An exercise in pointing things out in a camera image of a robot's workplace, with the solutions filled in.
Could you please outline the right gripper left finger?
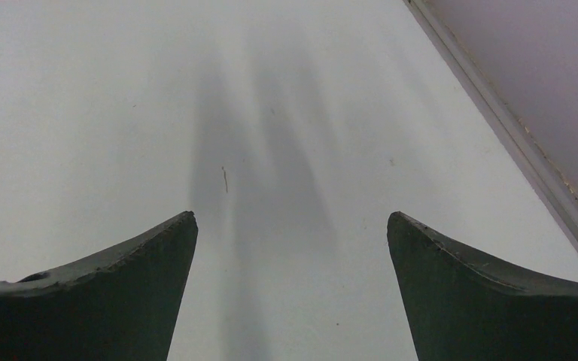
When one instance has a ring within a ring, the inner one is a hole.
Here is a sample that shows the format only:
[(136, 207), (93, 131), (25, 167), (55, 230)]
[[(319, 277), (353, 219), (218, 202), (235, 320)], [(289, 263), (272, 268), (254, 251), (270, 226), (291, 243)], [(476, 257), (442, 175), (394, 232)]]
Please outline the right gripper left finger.
[(185, 211), (77, 261), (0, 281), (0, 360), (167, 359), (198, 232)]

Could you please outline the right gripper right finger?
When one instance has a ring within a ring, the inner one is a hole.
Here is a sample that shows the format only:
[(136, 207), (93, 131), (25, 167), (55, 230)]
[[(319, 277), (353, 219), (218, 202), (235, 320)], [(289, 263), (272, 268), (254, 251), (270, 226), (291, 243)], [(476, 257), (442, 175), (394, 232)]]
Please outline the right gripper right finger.
[(399, 211), (387, 239), (420, 360), (578, 360), (578, 282), (512, 264)]

